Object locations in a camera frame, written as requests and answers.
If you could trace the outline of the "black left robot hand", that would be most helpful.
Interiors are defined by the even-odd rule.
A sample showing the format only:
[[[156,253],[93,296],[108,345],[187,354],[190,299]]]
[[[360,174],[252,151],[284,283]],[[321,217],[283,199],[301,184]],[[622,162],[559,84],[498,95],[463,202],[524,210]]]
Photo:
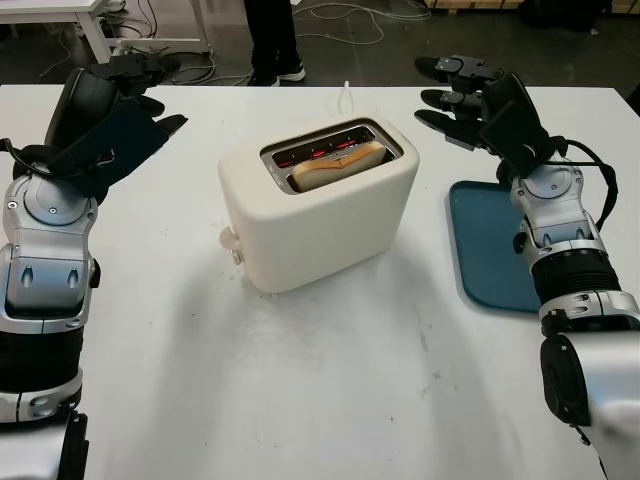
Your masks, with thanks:
[[[163,117],[164,104],[145,95],[178,68],[175,59],[136,53],[74,70],[45,137],[56,151],[49,171],[103,202],[187,122],[182,114]]]

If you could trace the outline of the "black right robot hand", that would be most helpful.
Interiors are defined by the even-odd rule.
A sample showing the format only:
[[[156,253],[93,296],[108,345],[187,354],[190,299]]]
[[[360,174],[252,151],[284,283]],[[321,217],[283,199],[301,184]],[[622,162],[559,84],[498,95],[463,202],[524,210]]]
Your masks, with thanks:
[[[415,67],[450,88],[422,91],[427,107],[414,116],[450,143],[498,157],[500,183],[527,177],[553,154],[550,135],[516,74],[460,55],[419,57]]]

